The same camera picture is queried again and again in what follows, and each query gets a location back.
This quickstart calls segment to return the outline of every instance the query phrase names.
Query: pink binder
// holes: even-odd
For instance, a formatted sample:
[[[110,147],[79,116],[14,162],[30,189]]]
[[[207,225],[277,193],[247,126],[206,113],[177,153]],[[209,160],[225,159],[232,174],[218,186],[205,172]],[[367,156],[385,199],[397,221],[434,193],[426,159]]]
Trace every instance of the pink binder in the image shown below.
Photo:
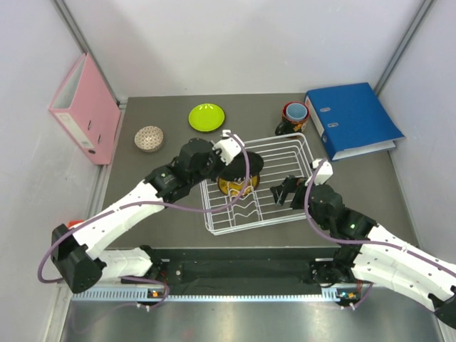
[[[89,54],[79,58],[49,111],[94,164],[111,163],[120,110]]]

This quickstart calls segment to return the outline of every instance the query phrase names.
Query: gray table surface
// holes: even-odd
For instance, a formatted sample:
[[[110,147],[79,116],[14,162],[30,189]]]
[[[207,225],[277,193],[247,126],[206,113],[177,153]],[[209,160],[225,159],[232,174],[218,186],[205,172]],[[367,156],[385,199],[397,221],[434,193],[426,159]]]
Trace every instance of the gray table surface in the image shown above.
[[[303,94],[202,95],[130,98],[120,131],[103,206],[117,201],[154,168],[176,156],[190,138],[217,141],[223,129],[230,129],[244,141],[274,135],[285,103],[303,100]],[[216,103],[226,120],[215,133],[199,133],[188,123],[188,113],[200,103]],[[137,131],[155,125],[165,134],[162,148],[141,152],[134,144]],[[314,157],[326,152],[311,123],[304,134]],[[347,207],[380,222],[401,239],[417,244],[398,180],[387,152],[353,157],[333,163],[334,176],[328,182],[339,192]],[[202,207],[200,188],[195,187],[180,204]],[[307,221],[250,229],[213,236],[204,227],[202,214],[167,209],[139,223],[121,236],[112,247],[324,247],[326,240],[311,231]]]

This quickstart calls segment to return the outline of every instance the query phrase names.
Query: blue binder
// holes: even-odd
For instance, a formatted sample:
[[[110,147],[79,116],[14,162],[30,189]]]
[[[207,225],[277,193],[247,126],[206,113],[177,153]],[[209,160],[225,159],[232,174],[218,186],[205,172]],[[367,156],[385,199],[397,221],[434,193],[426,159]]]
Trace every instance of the blue binder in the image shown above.
[[[391,150],[404,138],[369,83],[309,90],[305,103],[331,160]]]

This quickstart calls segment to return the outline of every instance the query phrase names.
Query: white wall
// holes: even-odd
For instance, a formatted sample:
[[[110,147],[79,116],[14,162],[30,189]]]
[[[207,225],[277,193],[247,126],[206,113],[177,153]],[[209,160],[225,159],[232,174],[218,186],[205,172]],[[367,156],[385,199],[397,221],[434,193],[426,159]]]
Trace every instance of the white wall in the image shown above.
[[[0,32],[0,341],[38,341],[53,286],[36,268],[52,229],[85,218],[97,167],[47,111],[81,54],[51,2],[2,1]]]
[[[380,99],[406,140],[391,153],[418,238],[456,262],[456,2],[438,0]]]
[[[380,78],[419,0],[66,0],[119,98]]]

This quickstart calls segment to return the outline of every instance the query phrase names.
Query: yellow object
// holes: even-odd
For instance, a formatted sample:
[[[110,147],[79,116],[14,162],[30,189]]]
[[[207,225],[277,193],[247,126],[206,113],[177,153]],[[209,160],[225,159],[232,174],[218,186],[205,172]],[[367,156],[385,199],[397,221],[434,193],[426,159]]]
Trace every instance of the yellow object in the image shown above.
[[[224,111],[214,103],[197,105],[188,115],[190,125],[200,132],[212,132],[219,128],[224,121]]]
[[[249,182],[250,182],[250,186],[248,186],[245,189],[244,194],[242,194],[242,196],[247,196],[250,192],[252,192],[252,190],[254,190],[258,187],[259,176],[258,175],[253,176],[252,178],[249,179]],[[222,178],[219,178],[217,180],[217,184],[219,185],[220,191],[224,195],[228,195],[228,191],[229,191],[230,196],[237,196],[239,194],[239,191],[241,191],[242,187],[244,186],[244,182],[230,182],[227,180],[223,180]]]

